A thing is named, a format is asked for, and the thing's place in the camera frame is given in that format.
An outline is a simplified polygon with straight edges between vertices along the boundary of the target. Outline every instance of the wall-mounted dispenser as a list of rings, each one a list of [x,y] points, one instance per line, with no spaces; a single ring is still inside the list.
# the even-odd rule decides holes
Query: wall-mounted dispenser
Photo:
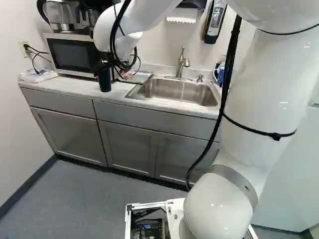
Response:
[[[206,44],[215,44],[219,36],[226,13],[225,0],[213,0],[207,14],[206,27],[203,40]]]

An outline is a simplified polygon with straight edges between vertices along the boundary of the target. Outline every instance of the wall plate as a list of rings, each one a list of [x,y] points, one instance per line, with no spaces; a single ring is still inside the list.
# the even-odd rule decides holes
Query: wall plate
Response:
[[[21,50],[22,55],[23,55],[24,58],[29,57],[28,52],[25,50],[25,48],[24,48],[24,46],[23,46],[23,45],[25,45],[25,44],[30,45],[27,41],[20,41],[20,42],[19,42],[19,47],[20,47],[20,50]]]

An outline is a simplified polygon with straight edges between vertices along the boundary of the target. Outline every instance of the paper towel dispenser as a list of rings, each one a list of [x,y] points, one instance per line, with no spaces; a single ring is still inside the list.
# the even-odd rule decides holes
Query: paper towel dispenser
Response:
[[[177,7],[205,9],[207,0],[183,0]]]

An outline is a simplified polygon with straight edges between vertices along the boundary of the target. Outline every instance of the sink basin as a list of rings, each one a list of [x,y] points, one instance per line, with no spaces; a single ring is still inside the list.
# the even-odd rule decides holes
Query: sink basin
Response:
[[[187,103],[204,107],[214,107],[218,104],[211,86],[166,78],[149,78],[142,86],[135,87],[126,98],[171,104]]]

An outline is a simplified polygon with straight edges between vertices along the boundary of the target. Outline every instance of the black cord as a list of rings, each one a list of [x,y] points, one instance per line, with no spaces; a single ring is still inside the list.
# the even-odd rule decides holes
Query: black cord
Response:
[[[118,68],[120,68],[121,70],[124,71],[128,71],[131,69],[131,67],[136,63],[137,60],[137,47],[134,48],[134,58],[133,61],[130,65],[126,65],[125,63],[123,63],[116,52],[116,46],[115,46],[115,40],[116,40],[116,32],[117,29],[120,27],[120,22],[121,19],[126,11],[126,9],[128,8],[129,4],[131,3],[132,0],[125,0],[121,10],[119,12],[119,14],[116,16],[116,19],[114,21],[114,24],[112,26],[112,30],[111,30],[111,34],[110,34],[110,51],[112,53],[112,56],[114,58],[110,59],[111,60],[111,64],[116,65]]]
[[[229,45],[228,45],[228,50],[227,50],[227,56],[226,56],[226,61],[225,61],[225,74],[224,74],[224,80],[223,80],[223,88],[222,88],[222,97],[221,97],[221,104],[220,104],[220,110],[219,110],[219,115],[213,130],[213,133],[211,134],[209,141],[200,155],[200,157],[190,166],[189,170],[186,173],[186,187],[190,191],[191,187],[189,184],[189,177],[192,172],[192,170],[203,160],[203,158],[206,156],[208,151],[210,150],[215,137],[217,135],[218,128],[221,123],[221,119],[223,117],[223,112],[227,100],[227,95],[228,95],[228,90],[230,86],[230,80],[231,80],[231,75],[233,71],[233,65],[234,65],[234,60],[235,60],[235,54],[236,54],[236,49],[237,49],[237,42],[238,42],[238,35],[240,32],[240,25],[241,25],[242,18],[240,16],[236,16],[235,23],[233,26],[232,34],[230,37]]]
[[[144,221],[162,221],[162,219],[141,219],[135,222],[135,224],[140,223],[140,222],[144,222]]]
[[[34,52],[32,50],[29,50],[29,52],[31,52],[32,54],[36,54],[37,53],[37,52]],[[41,55],[38,55],[38,56],[41,57],[42,59],[52,63],[52,61],[50,61],[49,59],[46,59],[44,56],[41,56]]]
[[[264,30],[261,30],[261,29],[259,29],[259,30],[263,31],[264,33],[282,36],[282,35],[294,35],[294,34],[297,34],[297,33],[302,33],[302,32],[304,32],[304,31],[308,31],[308,30],[310,30],[310,29],[313,29],[313,28],[315,28],[315,27],[317,27],[317,26],[319,26],[319,24],[316,24],[316,25],[314,25],[314,26],[308,27],[308,28],[306,28],[306,29],[304,29],[304,30],[295,31],[295,32],[290,32],[290,33],[273,33],[273,32],[268,32],[268,31],[264,31]]]
[[[136,63],[136,60],[139,59],[140,61],[140,66],[139,66],[139,69],[141,67],[141,59],[139,58],[138,56],[138,52],[137,52],[137,47],[134,48],[134,57],[133,57],[133,61],[130,65],[126,65],[124,64],[117,56],[117,53],[116,53],[116,46],[115,46],[115,36],[116,36],[116,32],[117,32],[117,28],[120,29],[121,33],[123,36],[125,36],[124,34],[124,31],[120,25],[120,21],[128,7],[128,5],[130,4],[131,0],[125,0],[121,10],[120,10],[120,13],[117,15],[116,13],[116,7],[115,5],[113,5],[113,8],[114,8],[114,14],[115,14],[115,21],[114,21],[114,24],[113,24],[113,27],[112,27],[112,31],[111,31],[111,36],[110,36],[110,50],[111,52],[114,54],[114,57],[115,57],[115,60],[117,61],[117,67],[119,67],[121,70],[124,70],[124,71],[128,71],[130,70],[133,65]]]
[[[32,50],[34,50],[34,51],[36,51],[36,52],[38,52],[38,53],[49,54],[48,52],[39,51],[39,50],[37,50],[37,49],[34,49],[32,46],[30,46],[30,45],[28,45],[28,44],[24,44],[23,46],[24,46],[25,50],[28,50],[28,48],[31,48]]]
[[[137,69],[137,71],[133,74],[133,76],[134,75],[136,75],[136,73],[138,73],[139,71],[140,71],[140,68],[141,68],[141,59],[140,59],[140,57],[139,56],[137,56],[137,58],[138,58],[138,60],[139,60],[139,67],[138,67],[138,69]]]
[[[34,57],[32,58],[32,66],[33,66],[33,68],[34,68],[34,71],[35,71],[38,75],[39,75],[39,72],[37,71],[37,69],[36,69],[35,66],[34,66],[34,59],[35,59],[39,54],[41,54],[41,52],[36,53],[36,54],[34,55]]]
[[[115,5],[116,5],[116,4],[113,5],[113,7],[114,7],[114,14],[115,14],[115,17],[118,17],[118,16],[117,16],[117,13],[116,13]],[[121,25],[119,25],[119,28],[120,28],[120,30],[121,30],[122,35],[125,36],[124,31],[123,31]]]

